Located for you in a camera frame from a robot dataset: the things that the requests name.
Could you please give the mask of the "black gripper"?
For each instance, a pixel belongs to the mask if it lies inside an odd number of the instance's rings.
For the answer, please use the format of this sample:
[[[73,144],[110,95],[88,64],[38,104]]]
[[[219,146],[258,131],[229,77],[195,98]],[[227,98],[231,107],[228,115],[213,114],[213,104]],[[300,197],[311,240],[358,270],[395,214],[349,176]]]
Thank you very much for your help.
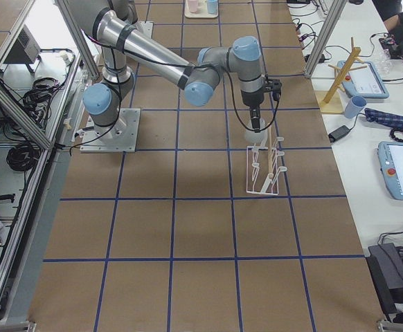
[[[260,105],[265,100],[265,92],[263,89],[259,89],[253,92],[241,90],[240,93],[244,105],[250,108],[251,130],[258,133],[260,132]]]

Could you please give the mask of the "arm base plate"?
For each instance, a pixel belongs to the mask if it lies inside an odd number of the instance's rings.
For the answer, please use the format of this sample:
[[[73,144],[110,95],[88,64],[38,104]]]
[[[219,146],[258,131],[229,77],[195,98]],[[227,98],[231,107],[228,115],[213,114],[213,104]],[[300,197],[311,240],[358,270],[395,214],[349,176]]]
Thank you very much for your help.
[[[99,138],[107,129],[95,127],[91,116],[88,116],[87,125],[93,129],[84,133],[82,139],[84,144],[80,145],[80,151],[82,153],[135,152],[140,117],[140,109],[122,108],[114,128]]]

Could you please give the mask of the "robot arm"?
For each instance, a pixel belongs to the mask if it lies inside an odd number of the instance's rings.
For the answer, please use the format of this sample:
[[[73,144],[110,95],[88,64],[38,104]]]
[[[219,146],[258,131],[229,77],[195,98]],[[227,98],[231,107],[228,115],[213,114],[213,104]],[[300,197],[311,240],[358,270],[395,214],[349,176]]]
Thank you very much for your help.
[[[223,75],[235,73],[243,103],[250,110],[248,130],[258,133],[264,129],[260,105],[265,99],[265,83],[260,45],[254,36],[240,37],[229,48],[204,48],[192,64],[138,29],[133,1],[70,1],[69,8],[78,27],[111,56],[120,53],[145,65],[183,90],[193,106],[207,104]]]

